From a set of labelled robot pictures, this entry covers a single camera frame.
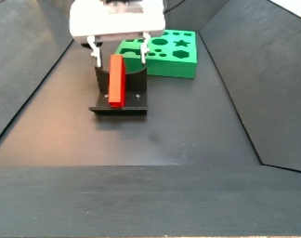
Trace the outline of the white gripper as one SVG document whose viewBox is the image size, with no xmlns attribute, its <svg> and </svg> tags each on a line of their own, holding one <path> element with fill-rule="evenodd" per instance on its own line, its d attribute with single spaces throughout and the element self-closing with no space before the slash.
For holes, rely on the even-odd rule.
<svg viewBox="0 0 301 238">
<path fill-rule="evenodd" d="M 69 8 L 69 33 L 88 43 L 96 66 L 101 67 L 97 42 L 140 38 L 140 60 L 145 64 L 151 37 L 165 29 L 163 0 L 75 0 Z"/>
</svg>

